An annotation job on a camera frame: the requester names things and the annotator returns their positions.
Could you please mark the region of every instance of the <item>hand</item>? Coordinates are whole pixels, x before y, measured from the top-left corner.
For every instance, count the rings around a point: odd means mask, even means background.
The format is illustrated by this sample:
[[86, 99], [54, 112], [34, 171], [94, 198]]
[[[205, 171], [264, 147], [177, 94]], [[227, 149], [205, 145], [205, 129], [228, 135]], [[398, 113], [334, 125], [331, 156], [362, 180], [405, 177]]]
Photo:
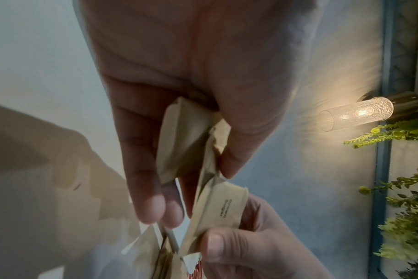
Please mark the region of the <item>hand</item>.
[[[327, 2], [80, 1], [136, 213], [170, 228], [184, 212], [175, 185], [161, 187], [155, 166], [165, 109], [195, 90], [216, 99], [232, 126], [219, 162], [231, 178], [282, 120]], [[182, 191], [192, 208], [196, 181], [187, 180]]]
[[208, 279], [333, 278], [272, 207], [251, 194], [240, 229], [210, 229], [200, 250]]

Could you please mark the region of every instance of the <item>fingernail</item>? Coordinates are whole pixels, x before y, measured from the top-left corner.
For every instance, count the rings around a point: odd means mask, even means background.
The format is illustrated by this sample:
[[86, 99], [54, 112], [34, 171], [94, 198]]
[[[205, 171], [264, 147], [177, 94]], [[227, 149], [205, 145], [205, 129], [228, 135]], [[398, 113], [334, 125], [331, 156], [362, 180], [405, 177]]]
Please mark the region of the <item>fingernail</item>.
[[208, 240], [208, 257], [215, 259], [223, 255], [224, 241], [221, 235], [213, 234]]

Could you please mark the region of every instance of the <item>dark blue frame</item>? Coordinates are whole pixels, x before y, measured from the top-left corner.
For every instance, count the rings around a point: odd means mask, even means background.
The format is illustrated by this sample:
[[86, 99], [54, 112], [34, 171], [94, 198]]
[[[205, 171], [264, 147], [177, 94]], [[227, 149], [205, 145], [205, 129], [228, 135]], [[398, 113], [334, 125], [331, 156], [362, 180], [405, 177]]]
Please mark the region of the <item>dark blue frame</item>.
[[[418, 0], [383, 0], [384, 55], [381, 96], [414, 90], [415, 66], [418, 53]], [[401, 36], [407, 32], [411, 36]], [[377, 147], [375, 185], [389, 181], [391, 142]], [[386, 193], [376, 192], [373, 197], [372, 231], [370, 239], [369, 279], [387, 279], [381, 271], [378, 252], [383, 237], [379, 225], [385, 222]]]

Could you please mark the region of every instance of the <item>glass lamp shade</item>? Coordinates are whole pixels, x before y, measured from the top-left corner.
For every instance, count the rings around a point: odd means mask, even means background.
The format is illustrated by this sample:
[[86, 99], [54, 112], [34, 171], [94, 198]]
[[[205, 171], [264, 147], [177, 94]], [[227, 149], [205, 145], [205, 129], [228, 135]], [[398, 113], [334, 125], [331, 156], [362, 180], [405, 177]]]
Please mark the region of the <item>glass lamp shade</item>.
[[318, 124], [323, 131], [332, 131], [371, 122], [384, 121], [394, 112], [393, 102], [377, 97], [342, 107], [323, 110], [318, 115]]

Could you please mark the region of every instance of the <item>wall lamp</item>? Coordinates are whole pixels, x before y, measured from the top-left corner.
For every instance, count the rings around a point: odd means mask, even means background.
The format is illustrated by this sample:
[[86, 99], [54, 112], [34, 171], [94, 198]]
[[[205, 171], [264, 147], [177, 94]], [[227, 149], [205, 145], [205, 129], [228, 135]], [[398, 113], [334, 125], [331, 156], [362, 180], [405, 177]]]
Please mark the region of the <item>wall lamp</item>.
[[356, 103], [323, 110], [318, 124], [323, 131], [333, 131], [387, 119], [402, 117], [418, 110], [418, 95], [407, 91], [387, 97], [367, 93]]

